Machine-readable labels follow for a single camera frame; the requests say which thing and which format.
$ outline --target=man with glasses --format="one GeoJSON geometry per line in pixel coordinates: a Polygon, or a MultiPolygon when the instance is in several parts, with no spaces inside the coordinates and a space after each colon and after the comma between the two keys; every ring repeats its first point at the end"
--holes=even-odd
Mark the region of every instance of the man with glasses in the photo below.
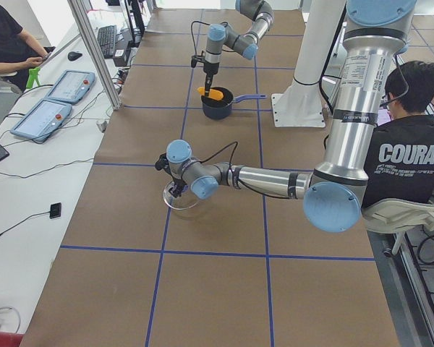
{"type": "Polygon", "coordinates": [[[373,132],[363,207],[389,197],[427,203],[434,189],[434,115],[425,114],[434,97],[434,63],[409,61],[400,71],[386,80],[392,121],[373,132]]]}

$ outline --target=person's hand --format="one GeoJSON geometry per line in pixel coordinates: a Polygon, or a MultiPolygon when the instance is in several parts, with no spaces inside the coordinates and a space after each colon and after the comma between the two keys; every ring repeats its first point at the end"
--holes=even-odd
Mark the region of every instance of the person's hand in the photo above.
{"type": "Polygon", "coordinates": [[[33,67],[38,67],[40,64],[42,64],[43,60],[40,56],[38,57],[33,57],[31,56],[30,58],[26,59],[26,65],[29,69],[33,68],[33,67]]]}

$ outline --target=metal frame pole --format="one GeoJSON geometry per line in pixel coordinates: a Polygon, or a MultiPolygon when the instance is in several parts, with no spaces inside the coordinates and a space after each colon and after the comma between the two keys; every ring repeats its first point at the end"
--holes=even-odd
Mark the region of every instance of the metal frame pole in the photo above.
{"type": "Polygon", "coordinates": [[[79,27],[80,35],[87,47],[88,53],[90,54],[93,63],[95,64],[96,71],[98,72],[98,78],[104,87],[106,95],[114,110],[119,110],[121,107],[121,100],[117,94],[114,84],[111,80],[111,75],[109,74],[108,67],[101,53],[100,46],[96,40],[95,34],[93,33],[90,21],[88,20],[87,14],[85,13],[85,8],[82,0],[67,0],[69,6],[71,7],[72,15],[74,16],[75,22],[79,27]]]}

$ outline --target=black t-shirt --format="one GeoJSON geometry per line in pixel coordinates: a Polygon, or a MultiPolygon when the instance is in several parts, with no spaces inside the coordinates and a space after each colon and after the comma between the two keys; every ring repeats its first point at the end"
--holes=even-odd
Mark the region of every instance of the black t-shirt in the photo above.
{"type": "Polygon", "coordinates": [[[33,50],[17,34],[22,26],[0,6],[0,62],[16,63],[26,60],[33,50]]]}
{"type": "Polygon", "coordinates": [[[389,197],[426,203],[434,188],[434,116],[376,127],[364,169],[369,181],[363,207],[389,197]]]}

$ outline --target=black mouse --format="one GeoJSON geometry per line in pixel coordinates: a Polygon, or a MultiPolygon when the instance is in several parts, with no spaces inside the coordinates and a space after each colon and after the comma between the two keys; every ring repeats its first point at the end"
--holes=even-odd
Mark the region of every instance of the black mouse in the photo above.
{"type": "Polygon", "coordinates": [[[82,53],[79,53],[79,52],[69,52],[69,53],[67,54],[67,58],[68,58],[70,61],[77,60],[77,59],[79,59],[81,56],[82,56],[82,53]]]}

